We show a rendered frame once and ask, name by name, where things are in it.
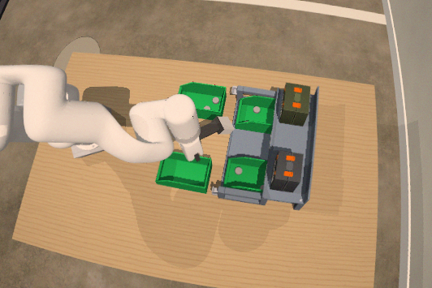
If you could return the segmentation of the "olive green case with orange latches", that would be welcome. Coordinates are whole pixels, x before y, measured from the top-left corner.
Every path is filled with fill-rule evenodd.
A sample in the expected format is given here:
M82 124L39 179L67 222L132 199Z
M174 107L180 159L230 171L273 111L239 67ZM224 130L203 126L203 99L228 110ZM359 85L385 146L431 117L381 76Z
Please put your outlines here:
M309 99L310 86L286 83L279 122L304 126L309 114Z

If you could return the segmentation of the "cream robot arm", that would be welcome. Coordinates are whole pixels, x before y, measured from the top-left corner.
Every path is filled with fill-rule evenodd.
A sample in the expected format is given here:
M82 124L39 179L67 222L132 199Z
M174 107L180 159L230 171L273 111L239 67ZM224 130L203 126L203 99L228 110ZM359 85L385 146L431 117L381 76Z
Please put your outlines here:
M0 66L0 152L9 142L42 142L54 148L76 145L84 150L99 146L122 161L150 163L173 153L171 134L186 144L198 136L202 140L216 132L223 135L235 130L228 117L216 117L200 128L196 106L184 94L138 103L129 117L137 140L105 106L80 101L78 88L67 84L64 70L46 65Z

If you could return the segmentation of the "dark grey case with orange latches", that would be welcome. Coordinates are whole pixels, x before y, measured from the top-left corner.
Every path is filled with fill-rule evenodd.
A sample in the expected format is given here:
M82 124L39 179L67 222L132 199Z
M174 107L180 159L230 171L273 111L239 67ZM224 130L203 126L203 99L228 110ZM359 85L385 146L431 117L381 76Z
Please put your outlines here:
M278 151L274 161L275 173L271 179L271 190L294 192L300 183L303 156L301 153Z

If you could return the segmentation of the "grey metal shelf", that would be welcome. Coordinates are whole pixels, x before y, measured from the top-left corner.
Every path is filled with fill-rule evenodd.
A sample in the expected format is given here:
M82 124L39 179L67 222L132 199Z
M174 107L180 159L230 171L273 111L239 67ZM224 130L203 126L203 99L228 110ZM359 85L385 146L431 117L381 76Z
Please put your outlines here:
M304 126L296 126L279 122L283 97L282 89L277 88L276 92L238 85L233 86L231 91L232 94L237 95L235 113L232 123L232 126L235 128L235 130L231 133L229 139L227 156L222 174L222 187L212 187L212 195L218 196L220 199L259 205L266 205L267 200L279 202L284 201L284 203L295 203L294 210L300 210L309 201L311 192L318 122L319 86L317 87L314 95L310 94L309 115L306 118ZM235 127L240 98L246 97L243 96L243 93L276 98L274 107L274 121L271 134L240 130ZM300 184L297 186L294 192L276 191L270 189L274 161L279 150L304 154ZM223 186L228 159L234 157L252 157L256 159L267 160L266 175L262 193Z

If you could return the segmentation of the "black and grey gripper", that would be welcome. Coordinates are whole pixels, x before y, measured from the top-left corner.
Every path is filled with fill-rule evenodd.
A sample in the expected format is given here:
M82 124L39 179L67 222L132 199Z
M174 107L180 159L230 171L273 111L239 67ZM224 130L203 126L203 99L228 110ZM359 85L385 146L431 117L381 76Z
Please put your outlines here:
M201 141L199 136L190 143L186 143L186 144L180 143L180 146L182 146L182 149L185 151L188 161L193 161L194 158L196 158L196 160L199 161L200 160L199 154L203 155L203 148L201 146Z

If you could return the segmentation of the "green bin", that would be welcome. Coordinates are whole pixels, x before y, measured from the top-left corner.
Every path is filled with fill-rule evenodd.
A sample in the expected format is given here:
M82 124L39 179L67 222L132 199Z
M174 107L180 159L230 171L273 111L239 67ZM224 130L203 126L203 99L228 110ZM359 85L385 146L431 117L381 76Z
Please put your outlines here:
M223 115L227 87L191 82L180 85L178 94L187 95L193 100L198 118L214 120L216 117L222 117ZM219 99L218 104L213 103L214 97ZM209 106L210 110L205 110L205 106Z
M160 161L157 183L206 194L213 166L212 159L208 157L200 157L200 159L200 161L196 161L195 158L193 161L188 161L183 153L173 152L167 159Z
M259 96L242 98L235 122L237 129L271 134L275 101L274 98ZM253 112L255 106L261 109L258 114Z
M262 193L260 187L264 185L266 165L266 160L250 157L230 158L227 163L223 186L235 186L231 188ZM242 174L235 173L237 167L242 168Z

